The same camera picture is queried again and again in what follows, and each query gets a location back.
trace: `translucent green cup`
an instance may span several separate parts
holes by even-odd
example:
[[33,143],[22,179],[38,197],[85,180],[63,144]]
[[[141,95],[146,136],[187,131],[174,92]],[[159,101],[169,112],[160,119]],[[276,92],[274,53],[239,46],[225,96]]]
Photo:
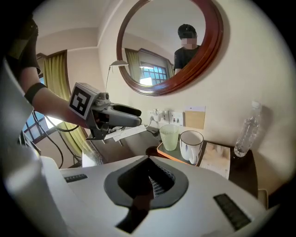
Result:
[[175,150],[178,144],[179,129],[175,125],[165,125],[160,128],[160,136],[165,149]]

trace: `bottle cap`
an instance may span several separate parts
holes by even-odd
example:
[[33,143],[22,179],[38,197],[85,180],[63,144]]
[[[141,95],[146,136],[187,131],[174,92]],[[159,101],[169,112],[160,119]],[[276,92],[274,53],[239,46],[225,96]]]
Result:
[[253,100],[252,101],[252,107],[256,108],[256,109],[259,109],[259,108],[261,108],[261,104],[259,102]]

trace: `ceiling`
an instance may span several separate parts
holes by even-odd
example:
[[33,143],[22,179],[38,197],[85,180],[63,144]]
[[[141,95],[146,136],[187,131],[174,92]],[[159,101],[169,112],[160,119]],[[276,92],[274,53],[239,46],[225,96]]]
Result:
[[110,0],[48,0],[33,13],[39,37],[58,31],[98,27]]
[[190,24],[196,29],[197,44],[200,45],[205,34],[205,19],[195,3],[190,0],[153,0],[135,13],[126,32],[174,53],[181,48],[178,28],[182,24]]

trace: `round mirror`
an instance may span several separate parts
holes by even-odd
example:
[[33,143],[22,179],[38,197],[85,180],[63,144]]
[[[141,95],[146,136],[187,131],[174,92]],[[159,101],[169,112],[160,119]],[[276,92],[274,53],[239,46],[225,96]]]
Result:
[[209,0],[140,0],[117,40],[128,85],[147,95],[172,92],[196,79],[214,59],[222,19]]

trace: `white mug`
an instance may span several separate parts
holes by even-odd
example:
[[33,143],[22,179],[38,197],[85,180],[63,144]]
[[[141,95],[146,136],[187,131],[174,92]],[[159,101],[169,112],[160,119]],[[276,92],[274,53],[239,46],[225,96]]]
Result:
[[204,137],[198,131],[185,131],[180,136],[180,150],[182,157],[197,164],[199,153],[203,147]]

